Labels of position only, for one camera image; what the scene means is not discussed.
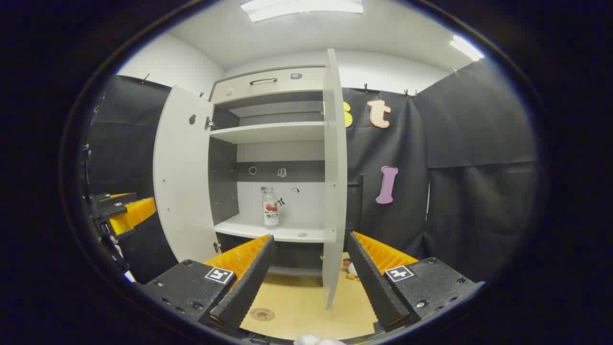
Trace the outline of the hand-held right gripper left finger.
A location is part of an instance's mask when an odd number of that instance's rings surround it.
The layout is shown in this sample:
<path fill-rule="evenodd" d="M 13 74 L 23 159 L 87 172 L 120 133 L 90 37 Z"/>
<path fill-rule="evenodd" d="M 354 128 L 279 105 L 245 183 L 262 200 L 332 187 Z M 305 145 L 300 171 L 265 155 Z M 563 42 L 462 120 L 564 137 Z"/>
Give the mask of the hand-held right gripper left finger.
<path fill-rule="evenodd" d="M 224 330 L 238 330 L 276 255 L 271 234 L 201 263 L 186 259 L 142 286 L 178 315 Z"/>

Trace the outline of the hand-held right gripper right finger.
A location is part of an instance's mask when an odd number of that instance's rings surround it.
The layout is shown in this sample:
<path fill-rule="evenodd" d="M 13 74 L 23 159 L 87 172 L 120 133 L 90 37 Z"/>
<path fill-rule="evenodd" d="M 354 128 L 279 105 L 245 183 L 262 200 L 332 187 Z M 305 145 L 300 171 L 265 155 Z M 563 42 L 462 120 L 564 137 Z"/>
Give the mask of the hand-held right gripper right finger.
<path fill-rule="evenodd" d="M 437 317 L 484 286 L 439 258 L 418 260 L 355 231 L 347 238 L 347 249 L 377 321 L 386 332 Z"/>

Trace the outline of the grey cabinet door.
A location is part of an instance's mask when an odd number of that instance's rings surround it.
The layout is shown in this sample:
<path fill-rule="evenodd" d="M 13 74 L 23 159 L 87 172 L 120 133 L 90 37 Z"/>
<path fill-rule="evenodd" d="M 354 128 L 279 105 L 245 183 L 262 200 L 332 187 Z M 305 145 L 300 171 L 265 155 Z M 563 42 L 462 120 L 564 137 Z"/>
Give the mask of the grey cabinet door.
<path fill-rule="evenodd" d="M 339 284 L 346 232 L 348 166 L 343 90 L 335 50 L 327 50 L 323 77 L 324 242 L 322 282 L 325 308 L 331 310 Z"/>
<path fill-rule="evenodd" d="M 206 262 L 216 234 L 209 192 L 213 105 L 175 85 L 156 129 L 153 183 L 160 224 L 178 261 Z"/>

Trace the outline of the clear bottle red label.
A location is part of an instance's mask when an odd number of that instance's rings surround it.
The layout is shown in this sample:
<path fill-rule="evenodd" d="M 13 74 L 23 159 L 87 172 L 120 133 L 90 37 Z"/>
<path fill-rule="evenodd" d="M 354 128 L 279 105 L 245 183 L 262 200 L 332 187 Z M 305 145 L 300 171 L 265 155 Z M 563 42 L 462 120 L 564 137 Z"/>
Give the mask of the clear bottle red label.
<path fill-rule="evenodd" d="M 271 186 L 263 186 L 261 193 L 263 225 L 268 229 L 277 229 L 279 226 L 278 197 Z"/>

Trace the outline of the grey cabinet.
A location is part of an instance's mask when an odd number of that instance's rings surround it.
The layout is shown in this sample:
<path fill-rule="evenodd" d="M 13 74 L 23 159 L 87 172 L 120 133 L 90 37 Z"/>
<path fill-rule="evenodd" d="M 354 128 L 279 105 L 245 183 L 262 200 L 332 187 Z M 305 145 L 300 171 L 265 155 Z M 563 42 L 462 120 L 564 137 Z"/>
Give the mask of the grey cabinet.
<path fill-rule="evenodd" d="M 287 92 L 213 104 L 209 192 L 216 254 L 221 234 L 278 244 L 314 244 L 304 259 L 313 269 L 284 267 L 287 275 L 322 278 L 324 242 L 324 116 L 322 91 Z M 278 197 L 279 226 L 263 225 L 263 186 Z"/>

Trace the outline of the grey cabinet drawer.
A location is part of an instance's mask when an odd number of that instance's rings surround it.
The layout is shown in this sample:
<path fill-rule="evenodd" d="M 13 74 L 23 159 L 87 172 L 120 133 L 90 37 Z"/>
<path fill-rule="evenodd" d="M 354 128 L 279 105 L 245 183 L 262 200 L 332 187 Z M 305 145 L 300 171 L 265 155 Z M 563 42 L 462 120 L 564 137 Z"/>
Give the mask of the grey cabinet drawer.
<path fill-rule="evenodd" d="M 325 66 L 291 66 L 243 73 L 214 83 L 209 101 L 224 104 L 246 98 L 322 91 Z"/>

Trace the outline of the black backdrop cloth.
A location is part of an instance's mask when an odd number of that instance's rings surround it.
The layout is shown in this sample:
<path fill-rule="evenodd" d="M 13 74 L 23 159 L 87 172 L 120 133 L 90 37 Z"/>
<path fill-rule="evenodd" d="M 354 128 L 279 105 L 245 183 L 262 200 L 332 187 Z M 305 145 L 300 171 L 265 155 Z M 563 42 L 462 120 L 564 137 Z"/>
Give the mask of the black backdrop cloth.
<path fill-rule="evenodd" d="M 114 76 L 89 128 L 91 194 L 154 196 L 153 148 L 170 87 Z M 359 229 L 418 259 L 437 257 L 491 281 L 523 241 L 539 164 L 528 112 L 508 75 L 473 62 L 415 98 L 343 88 L 355 111 L 347 129 L 348 179 L 365 175 Z M 390 102 L 391 127 L 370 124 L 366 101 Z M 394 201 L 377 206 L 381 167 L 399 168 Z M 158 216 L 120 247 L 136 280 L 177 264 Z"/>

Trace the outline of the small ceiling light panel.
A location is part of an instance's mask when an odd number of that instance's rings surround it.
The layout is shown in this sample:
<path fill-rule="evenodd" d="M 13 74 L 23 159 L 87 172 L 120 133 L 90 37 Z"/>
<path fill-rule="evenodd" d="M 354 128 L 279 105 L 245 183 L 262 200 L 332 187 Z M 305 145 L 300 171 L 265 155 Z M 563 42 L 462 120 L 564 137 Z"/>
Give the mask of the small ceiling light panel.
<path fill-rule="evenodd" d="M 469 57 L 472 61 L 480 61 L 485 57 L 481 51 L 461 36 L 453 35 L 449 45 Z"/>

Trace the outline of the large ceiling light panel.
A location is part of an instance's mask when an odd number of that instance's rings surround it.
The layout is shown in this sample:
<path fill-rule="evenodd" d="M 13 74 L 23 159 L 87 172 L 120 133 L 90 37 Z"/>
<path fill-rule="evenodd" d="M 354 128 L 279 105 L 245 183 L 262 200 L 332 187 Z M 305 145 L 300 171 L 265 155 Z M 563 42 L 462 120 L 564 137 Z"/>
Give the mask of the large ceiling light panel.
<path fill-rule="evenodd" d="M 362 0 L 250 0 L 240 5 L 254 23 L 309 12 L 362 14 Z"/>

